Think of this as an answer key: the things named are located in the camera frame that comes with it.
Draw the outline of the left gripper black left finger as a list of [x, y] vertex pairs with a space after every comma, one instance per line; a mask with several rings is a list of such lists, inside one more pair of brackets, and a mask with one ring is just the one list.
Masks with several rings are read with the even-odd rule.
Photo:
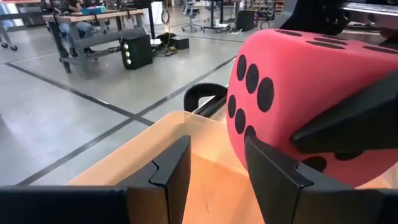
[[182, 224], [190, 154], [182, 136], [115, 186], [0, 187], [0, 224]]

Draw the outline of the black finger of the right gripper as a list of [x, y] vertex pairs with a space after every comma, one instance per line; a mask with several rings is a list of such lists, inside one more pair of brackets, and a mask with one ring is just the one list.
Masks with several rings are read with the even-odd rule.
[[398, 70], [322, 112], [291, 141], [304, 154], [398, 149]]
[[338, 35], [347, 26], [344, 0], [284, 0], [279, 28]]

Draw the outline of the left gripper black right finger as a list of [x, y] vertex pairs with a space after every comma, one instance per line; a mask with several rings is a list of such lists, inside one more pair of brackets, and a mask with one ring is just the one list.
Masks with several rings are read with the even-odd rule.
[[398, 224], [398, 189], [356, 190], [255, 136], [245, 155], [265, 224]]

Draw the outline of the large red foam die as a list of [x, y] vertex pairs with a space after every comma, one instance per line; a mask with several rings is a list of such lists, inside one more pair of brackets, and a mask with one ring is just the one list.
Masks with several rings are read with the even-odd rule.
[[297, 30], [266, 29], [242, 45], [229, 79], [226, 124], [234, 152], [262, 142], [356, 187], [398, 163], [398, 149], [304, 154], [291, 136], [340, 101], [398, 70], [398, 49]]

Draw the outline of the black computer tower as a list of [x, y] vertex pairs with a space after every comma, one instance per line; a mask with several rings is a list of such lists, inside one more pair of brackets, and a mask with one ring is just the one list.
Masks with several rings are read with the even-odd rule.
[[252, 30], [258, 25], [257, 12], [253, 10], [242, 10], [236, 15], [236, 28], [243, 32]]

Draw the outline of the orange translucent plastic bin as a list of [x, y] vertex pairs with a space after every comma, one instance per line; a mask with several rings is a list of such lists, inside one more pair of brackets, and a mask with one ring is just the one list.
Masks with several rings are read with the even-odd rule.
[[[182, 136], [191, 137], [190, 183], [182, 224], [265, 224], [247, 161], [242, 164], [236, 156], [226, 122], [187, 111], [167, 114], [76, 176], [71, 184], [115, 186]], [[398, 184], [392, 185], [384, 178], [385, 173], [363, 185], [349, 186], [356, 190], [398, 189]]]

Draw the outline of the grey office chair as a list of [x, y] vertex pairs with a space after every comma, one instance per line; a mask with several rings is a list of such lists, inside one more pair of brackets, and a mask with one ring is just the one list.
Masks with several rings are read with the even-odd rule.
[[200, 13], [200, 9], [195, 7], [196, 0], [182, 0], [182, 14], [189, 18], [189, 23], [182, 26], [182, 31], [190, 29], [191, 32], [203, 30], [203, 26], [195, 24], [194, 18]]

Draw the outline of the small black box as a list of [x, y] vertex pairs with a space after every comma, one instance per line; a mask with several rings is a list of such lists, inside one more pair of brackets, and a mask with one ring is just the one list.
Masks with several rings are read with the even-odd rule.
[[170, 43], [179, 50], [185, 50], [190, 48], [188, 37], [174, 36], [170, 38]]

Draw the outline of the black computer tower lit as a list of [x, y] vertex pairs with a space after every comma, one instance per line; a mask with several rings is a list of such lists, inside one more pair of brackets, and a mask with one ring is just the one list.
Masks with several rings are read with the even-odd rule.
[[120, 34], [121, 55], [126, 69], [137, 70], [153, 63], [150, 35], [143, 28], [122, 30]]

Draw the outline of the person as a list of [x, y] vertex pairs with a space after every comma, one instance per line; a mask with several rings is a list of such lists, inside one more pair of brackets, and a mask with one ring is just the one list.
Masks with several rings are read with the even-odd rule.
[[[83, 9], [80, 0], [66, 0], [66, 3], [68, 4], [69, 12], [80, 12]], [[89, 24], [87, 22], [84, 22], [84, 21], [77, 22], [75, 24], [75, 27], [77, 28], [78, 34], [81, 39], [90, 38], [90, 37], [94, 36], [95, 29], [91, 24]], [[62, 23], [59, 25], [59, 29], [60, 29], [61, 33], [66, 35], [66, 38], [69, 42], [70, 55], [72, 57], [77, 57], [78, 55], [75, 51], [73, 37], [70, 33], [70, 25], [67, 23]]]

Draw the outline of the wooden top workbench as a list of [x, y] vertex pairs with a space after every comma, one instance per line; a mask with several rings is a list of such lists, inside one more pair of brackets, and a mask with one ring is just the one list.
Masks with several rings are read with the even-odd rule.
[[[71, 14], [52, 13], [44, 15], [43, 19], [49, 25], [50, 33], [57, 46], [59, 62], [62, 63], [65, 71], [70, 73], [70, 65], [74, 64], [80, 66], [83, 73], [87, 74], [89, 72], [89, 62], [91, 60], [96, 60], [97, 58], [119, 52], [121, 47], [111, 47], [93, 54], [86, 54], [85, 49], [87, 47], [106, 44], [117, 40], [122, 41], [124, 39], [130, 39], [138, 37], [140, 34], [144, 34], [145, 30], [142, 26], [141, 19], [143, 13], [144, 11], [142, 9], [129, 9], [126, 11], [107, 10], [101, 14], [90, 15], [83, 15], [80, 12]], [[107, 19], [116, 20], [118, 28], [116, 32], [107, 32], [106, 34], [95, 35], [84, 39], [80, 37], [76, 27], [78, 22], [96, 21], [102, 24]], [[76, 57], [70, 56], [69, 51], [63, 45], [58, 27], [65, 24], [68, 24], [70, 28], [70, 35], [72, 36], [72, 42], [77, 53]]]

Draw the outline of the grey wheeled cart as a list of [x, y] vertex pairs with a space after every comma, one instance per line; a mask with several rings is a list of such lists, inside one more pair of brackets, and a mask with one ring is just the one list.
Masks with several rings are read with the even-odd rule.
[[41, 12], [23, 12], [15, 14], [0, 14], [0, 46], [3, 48], [10, 48], [13, 51], [17, 51], [18, 47], [14, 45], [7, 34], [7, 30], [3, 25], [3, 21], [13, 19], [27, 19], [30, 17], [42, 17]]

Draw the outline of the teal box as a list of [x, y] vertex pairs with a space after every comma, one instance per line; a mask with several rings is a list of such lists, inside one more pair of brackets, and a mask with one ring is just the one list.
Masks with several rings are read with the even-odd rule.
[[102, 14], [106, 12], [106, 8], [104, 6], [90, 6], [84, 7], [81, 9], [81, 13], [84, 16], [94, 15], [94, 14]]

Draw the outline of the silver metal frame bar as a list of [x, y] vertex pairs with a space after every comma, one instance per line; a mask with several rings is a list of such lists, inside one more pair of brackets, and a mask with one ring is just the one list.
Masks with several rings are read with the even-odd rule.
[[398, 29], [398, 0], [345, 0], [341, 9], [351, 22]]

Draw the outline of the black table edge rail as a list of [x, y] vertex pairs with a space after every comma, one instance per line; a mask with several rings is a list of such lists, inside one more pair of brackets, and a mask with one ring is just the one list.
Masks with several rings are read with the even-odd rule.
[[193, 113], [205, 118], [212, 117], [226, 103], [226, 96], [214, 96], [202, 104]]

